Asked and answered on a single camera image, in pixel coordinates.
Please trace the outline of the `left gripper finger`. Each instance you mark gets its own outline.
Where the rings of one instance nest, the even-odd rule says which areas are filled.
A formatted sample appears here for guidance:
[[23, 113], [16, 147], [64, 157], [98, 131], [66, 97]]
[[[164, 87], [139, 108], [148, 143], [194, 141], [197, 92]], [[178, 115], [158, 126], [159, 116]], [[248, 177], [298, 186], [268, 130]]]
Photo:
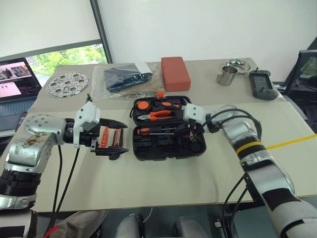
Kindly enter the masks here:
[[112, 119], [100, 119], [100, 126], [112, 129], [123, 129], [128, 127], [126, 124]]
[[95, 151], [96, 156], [108, 156], [110, 160], [116, 160], [121, 154], [128, 152], [129, 150], [123, 147], [98, 147]]

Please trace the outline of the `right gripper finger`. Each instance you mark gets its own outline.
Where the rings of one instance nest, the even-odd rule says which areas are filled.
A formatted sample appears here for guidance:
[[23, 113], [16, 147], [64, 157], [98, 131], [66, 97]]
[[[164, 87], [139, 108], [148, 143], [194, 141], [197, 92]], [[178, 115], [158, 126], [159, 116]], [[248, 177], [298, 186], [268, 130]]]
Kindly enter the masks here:
[[199, 153], [201, 151], [201, 136], [192, 136], [188, 143], [188, 149], [193, 153]]
[[186, 123], [181, 124], [173, 131], [174, 136], [190, 136], [190, 134], [190, 126]]

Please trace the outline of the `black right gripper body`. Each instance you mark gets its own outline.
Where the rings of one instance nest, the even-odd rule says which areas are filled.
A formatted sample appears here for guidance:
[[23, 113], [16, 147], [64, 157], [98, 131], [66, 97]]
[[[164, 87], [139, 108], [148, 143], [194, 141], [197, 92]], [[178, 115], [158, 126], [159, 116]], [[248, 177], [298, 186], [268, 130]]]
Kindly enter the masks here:
[[206, 119], [185, 119], [185, 121], [190, 126], [190, 137], [201, 135], [206, 132]]

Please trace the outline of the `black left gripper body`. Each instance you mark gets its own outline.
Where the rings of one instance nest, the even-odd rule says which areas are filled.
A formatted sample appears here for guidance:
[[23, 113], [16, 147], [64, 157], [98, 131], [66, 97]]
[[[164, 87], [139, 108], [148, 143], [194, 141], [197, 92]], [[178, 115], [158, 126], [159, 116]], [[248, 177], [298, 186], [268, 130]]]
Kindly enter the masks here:
[[83, 130], [79, 138], [80, 145], [89, 147], [90, 151], [95, 153], [96, 156], [101, 156], [101, 150], [99, 148], [100, 129], [101, 126], [97, 124], [90, 130]]

